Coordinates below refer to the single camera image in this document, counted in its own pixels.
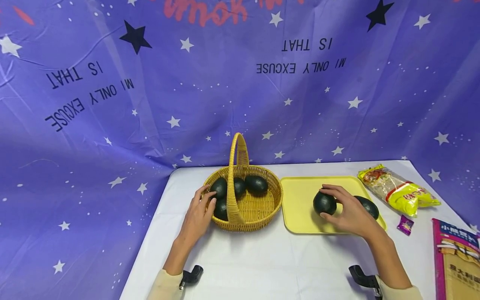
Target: purple wrapper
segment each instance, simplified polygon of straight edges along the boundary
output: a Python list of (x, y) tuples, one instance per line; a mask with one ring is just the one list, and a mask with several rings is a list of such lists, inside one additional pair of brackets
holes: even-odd
[(397, 229), (406, 235), (412, 233), (413, 221), (408, 219), (406, 216), (402, 215), (400, 218), (400, 223), (397, 226)]

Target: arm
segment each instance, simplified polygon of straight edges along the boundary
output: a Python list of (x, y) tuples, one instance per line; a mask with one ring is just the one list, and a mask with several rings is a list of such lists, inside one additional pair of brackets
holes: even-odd
[(326, 213), (321, 213), (320, 216), (342, 231), (361, 236), (369, 245), (378, 269), (379, 284), (385, 299), (421, 299), (418, 289), (412, 287), (393, 240), (360, 202), (340, 186), (325, 184), (320, 191), (334, 196), (337, 202), (343, 205), (340, 216), (334, 217)]
[(208, 208), (206, 205), (208, 198), (215, 195), (216, 192), (206, 193), (200, 200), (202, 193), (207, 188), (206, 185), (195, 192), (180, 233), (173, 241), (163, 269), (155, 278), (148, 294), (148, 300), (180, 300), (182, 291), (179, 290), (179, 285), (183, 277), (183, 268), (193, 247), (205, 234), (215, 209), (215, 198), (210, 201)]

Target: basket handle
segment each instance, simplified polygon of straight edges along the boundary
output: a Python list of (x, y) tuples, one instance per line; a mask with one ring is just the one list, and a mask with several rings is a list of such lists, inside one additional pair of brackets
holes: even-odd
[(244, 225), (240, 215), (240, 210), (237, 205), (237, 199), (235, 198), (235, 185), (233, 183), (233, 166), (235, 163), (235, 147), (237, 148), (237, 166), (248, 166), (250, 161), (248, 160), (247, 144), (240, 132), (237, 132), (233, 136), (232, 147), (230, 148), (230, 159), (228, 161), (228, 179), (227, 179), (227, 216), (228, 222), (231, 224)]

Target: black clamp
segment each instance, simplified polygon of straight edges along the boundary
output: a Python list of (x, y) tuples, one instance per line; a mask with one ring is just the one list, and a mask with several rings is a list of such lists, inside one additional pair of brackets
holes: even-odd
[(373, 290), (375, 291), (376, 300), (382, 300), (384, 298), (382, 292), (380, 291), (380, 286), (378, 285), (378, 281), (375, 275), (366, 276), (361, 267), (357, 264), (351, 266), (350, 268), (348, 268), (348, 270), (350, 271), (350, 274), (352, 275), (353, 281), (355, 281), (355, 283), (362, 287), (373, 288)]
[(203, 273), (204, 269), (197, 264), (195, 265), (195, 267), (193, 267), (192, 272), (183, 270), (183, 278), (180, 282), (179, 290), (183, 290), (185, 285), (191, 286), (199, 282), (200, 278), (202, 278)]

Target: black star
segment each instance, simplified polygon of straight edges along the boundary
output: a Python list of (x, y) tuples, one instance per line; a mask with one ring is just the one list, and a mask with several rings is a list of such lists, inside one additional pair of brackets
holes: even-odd
[(127, 28), (127, 34), (121, 36), (120, 39), (132, 44), (135, 53), (138, 54), (140, 47), (149, 47), (150, 44), (144, 39), (145, 26), (140, 28), (133, 28), (127, 21), (125, 21), (125, 27)]
[(380, 2), (378, 2), (377, 8), (373, 12), (367, 14), (367, 18), (370, 19), (370, 26), (368, 26), (367, 32), (369, 32), (370, 29), (375, 26), (375, 24), (386, 25), (385, 14), (393, 4), (394, 2), (384, 5), (384, 0), (380, 0)]

